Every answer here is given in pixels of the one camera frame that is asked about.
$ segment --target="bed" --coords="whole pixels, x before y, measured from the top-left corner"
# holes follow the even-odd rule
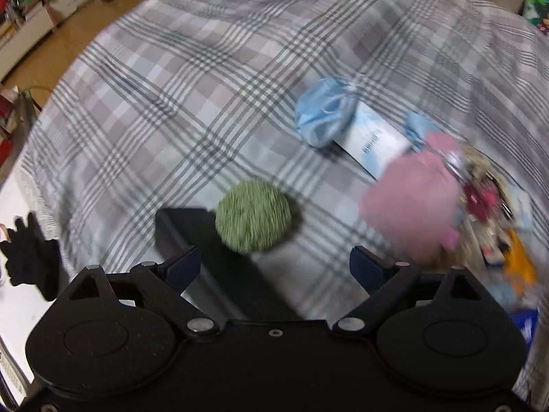
[[[409,110],[464,133],[533,199],[528,246],[549,250],[549,43],[485,0],[148,0],[86,48],[43,109],[17,169],[75,274],[155,260],[162,206],[215,209],[262,178],[299,207],[291,239],[254,261],[295,310],[333,321],[364,298],[352,246],[393,250],[359,218],[368,174],[335,144],[307,147],[296,98],[360,76],[360,99],[402,129]],[[516,391],[549,399],[546,299]]]

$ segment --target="green fuzzy ball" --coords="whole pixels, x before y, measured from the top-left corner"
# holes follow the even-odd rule
[[[265,181],[244,181],[219,202],[215,227],[229,249],[248,254],[275,245],[292,224],[284,194]]]

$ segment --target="black glove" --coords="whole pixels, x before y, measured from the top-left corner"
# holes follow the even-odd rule
[[[11,242],[0,242],[6,256],[5,269],[13,286],[36,285],[45,300],[54,300],[59,290],[61,257],[57,240],[44,240],[32,212],[27,226],[22,218],[15,219],[17,231],[8,229]]]

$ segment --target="screw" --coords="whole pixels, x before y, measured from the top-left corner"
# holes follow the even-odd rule
[[[284,334],[284,332],[282,330],[279,330],[279,329],[272,329],[272,330],[269,331],[269,336],[271,336],[273,338],[279,338],[283,334]]]
[[[194,318],[187,322],[187,328],[195,333],[204,333],[210,331],[215,326],[212,319]]]
[[[338,321],[338,327],[345,331],[359,331],[366,327],[366,324],[359,318],[343,318]]]
[[[43,404],[40,412],[59,412],[59,410],[53,404]]]

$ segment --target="pink pouch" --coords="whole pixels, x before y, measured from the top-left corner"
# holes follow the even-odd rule
[[[458,151],[444,133],[429,134],[433,149]],[[429,264],[441,245],[456,242],[452,228],[460,185],[443,158],[431,151],[394,160],[360,201],[362,218],[417,264]]]

